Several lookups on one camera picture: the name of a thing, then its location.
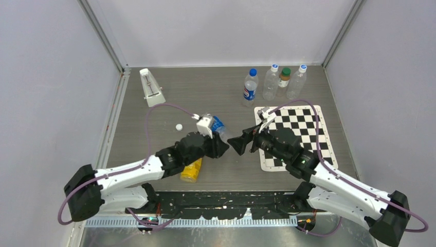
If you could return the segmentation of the yellow juice bottle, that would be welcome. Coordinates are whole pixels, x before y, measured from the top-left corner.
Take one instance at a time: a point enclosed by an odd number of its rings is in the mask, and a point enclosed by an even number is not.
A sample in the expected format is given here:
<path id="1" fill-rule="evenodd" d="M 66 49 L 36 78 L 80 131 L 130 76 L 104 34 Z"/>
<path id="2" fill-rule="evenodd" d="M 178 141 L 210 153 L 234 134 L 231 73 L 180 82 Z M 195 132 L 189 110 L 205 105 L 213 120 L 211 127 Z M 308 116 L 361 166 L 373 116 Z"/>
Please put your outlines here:
<path id="1" fill-rule="evenodd" d="M 186 166 L 180 174 L 180 179 L 185 182 L 196 183 L 201 170 L 202 161 L 203 159 L 199 158 Z"/>

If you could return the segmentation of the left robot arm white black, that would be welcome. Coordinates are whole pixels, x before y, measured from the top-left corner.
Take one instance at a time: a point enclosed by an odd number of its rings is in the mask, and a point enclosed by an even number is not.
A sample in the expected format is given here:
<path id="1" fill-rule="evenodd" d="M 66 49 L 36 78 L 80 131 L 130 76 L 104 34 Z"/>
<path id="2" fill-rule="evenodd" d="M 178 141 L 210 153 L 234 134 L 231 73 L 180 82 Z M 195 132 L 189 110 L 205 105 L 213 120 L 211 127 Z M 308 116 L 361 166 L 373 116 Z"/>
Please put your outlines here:
<path id="1" fill-rule="evenodd" d="M 90 164 L 83 165 L 64 186 L 66 199 L 62 206 L 69 209 L 70 222 L 87 220 L 100 211 L 124 208 L 152 213 L 158 197 L 148 181 L 179 174 L 204 156 L 220 158 L 228 149 L 229 145 L 216 132 L 212 136 L 190 132 L 173 146 L 144 160 L 97 170 Z"/>

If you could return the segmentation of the clear bottle pepsi label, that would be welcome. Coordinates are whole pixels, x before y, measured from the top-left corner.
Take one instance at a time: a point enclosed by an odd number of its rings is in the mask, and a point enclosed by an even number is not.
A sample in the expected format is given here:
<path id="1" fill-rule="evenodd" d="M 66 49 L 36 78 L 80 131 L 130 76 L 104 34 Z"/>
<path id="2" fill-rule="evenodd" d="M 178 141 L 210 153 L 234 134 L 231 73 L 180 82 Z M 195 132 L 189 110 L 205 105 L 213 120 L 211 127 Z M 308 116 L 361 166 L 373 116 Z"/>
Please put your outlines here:
<path id="1" fill-rule="evenodd" d="M 255 77 L 251 77 L 248 73 L 248 75 L 245 77 L 244 80 L 244 91 L 243 91 L 243 105 L 246 107 L 250 107 L 253 105 L 255 97 L 256 97 L 256 91 L 259 84 L 259 78 L 258 78 L 258 72 Z"/>

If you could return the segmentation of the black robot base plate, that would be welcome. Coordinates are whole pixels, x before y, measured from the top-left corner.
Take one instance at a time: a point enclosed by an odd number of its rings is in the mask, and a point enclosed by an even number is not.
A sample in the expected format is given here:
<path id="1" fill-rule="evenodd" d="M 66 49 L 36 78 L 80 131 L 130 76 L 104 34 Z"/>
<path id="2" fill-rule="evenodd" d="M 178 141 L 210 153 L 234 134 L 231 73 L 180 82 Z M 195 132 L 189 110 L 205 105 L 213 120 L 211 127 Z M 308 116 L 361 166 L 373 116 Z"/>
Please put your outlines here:
<path id="1" fill-rule="evenodd" d="M 296 217 L 297 226 L 313 230 L 318 211 L 286 191 L 158 191 L 146 205 L 127 213 L 153 214 L 164 219 L 285 220 Z"/>

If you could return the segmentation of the blue bottle cap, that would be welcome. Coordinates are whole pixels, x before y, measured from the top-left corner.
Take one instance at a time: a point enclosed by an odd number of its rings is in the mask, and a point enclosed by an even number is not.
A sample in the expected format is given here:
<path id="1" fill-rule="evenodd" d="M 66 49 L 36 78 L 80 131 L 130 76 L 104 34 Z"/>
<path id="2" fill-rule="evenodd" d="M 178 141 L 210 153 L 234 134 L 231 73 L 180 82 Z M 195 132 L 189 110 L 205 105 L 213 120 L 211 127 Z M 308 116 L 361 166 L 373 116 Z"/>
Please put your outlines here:
<path id="1" fill-rule="evenodd" d="M 250 69 L 249 75 L 251 77 L 255 77 L 257 75 L 257 70 L 255 68 Z"/>

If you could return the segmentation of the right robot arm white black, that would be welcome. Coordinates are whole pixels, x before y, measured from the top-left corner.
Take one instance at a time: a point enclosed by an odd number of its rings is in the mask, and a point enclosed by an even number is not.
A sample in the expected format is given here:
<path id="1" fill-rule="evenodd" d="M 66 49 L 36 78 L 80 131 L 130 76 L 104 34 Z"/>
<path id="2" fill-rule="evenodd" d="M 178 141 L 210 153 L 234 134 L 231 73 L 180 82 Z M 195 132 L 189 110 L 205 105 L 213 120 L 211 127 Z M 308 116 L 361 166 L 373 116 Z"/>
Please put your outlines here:
<path id="1" fill-rule="evenodd" d="M 399 246 L 410 220 L 409 213 L 399 209 L 409 209 L 402 192 L 378 190 L 344 174 L 316 152 L 304 149 L 301 137 L 291 129 L 261 131 L 254 126 L 228 142 L 239 155 L 252 143 L 251 152 L 263 150 L 284 162 L 291 175 L 303 179 L 293 198 L 296 209 L 329 211 L 361 225 L 378 241 Z"/>

